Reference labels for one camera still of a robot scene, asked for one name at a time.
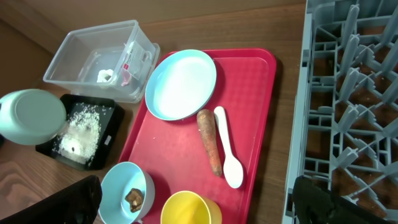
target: white plate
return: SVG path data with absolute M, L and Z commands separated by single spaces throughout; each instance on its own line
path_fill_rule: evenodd
M 216 85 L 216 66 L 200 50 L 183 50 L 160 63 L 149 78 L 145 100 L 157 118 L 189 117 L 208 102 Z

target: white spoon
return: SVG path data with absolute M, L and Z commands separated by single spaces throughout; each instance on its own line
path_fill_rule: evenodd
M 214 115 L 225 152 L 224 176 L 229 186 L 236 189 L 240 187 L 243 182 L 243 167 L 232 154 L 224 108 L 222 106 L 217 106 L 216 109 L 214 109 Z

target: red tray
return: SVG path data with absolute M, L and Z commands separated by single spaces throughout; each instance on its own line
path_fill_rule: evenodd
M 264 49 L 204 52 L 214 60 L 217 69 L 216 88 L 205 108 L 212 111 L 216 106 L 225 108 L 233 154 L 244 169 L 243 184 L 239 189 L 232 189 L 224 176 L 216 177 L 212 173 L 196 116 L 181 121 L 162 121 L 148 111 L 142 100 L 119 162 L 137 164 L 154 180 L 155 202 L 144 218 L 146 224 L 160 223 L 164 203 L 181 190 L 191 190 L 216 202 L 223 223 L 246 223 L 276 60 Z M 223 147 L 220 137 L 217 138 L 224 163 Z

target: yellow cup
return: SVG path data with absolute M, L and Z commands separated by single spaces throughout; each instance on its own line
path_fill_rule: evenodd
M 161 224 L 221 224 L 218 205 L 191 191 L 173 194 L 164 204 Z

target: dishwasher rack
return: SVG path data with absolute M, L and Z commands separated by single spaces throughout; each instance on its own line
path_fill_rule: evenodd
M 398 1 L 308 0 L 301 58 L 282 223 L 299 223 L 298 176 L 336 192 L 337 173 L 355 185 L 341 196 L 398 222 L 375 191 L 398 189 Z

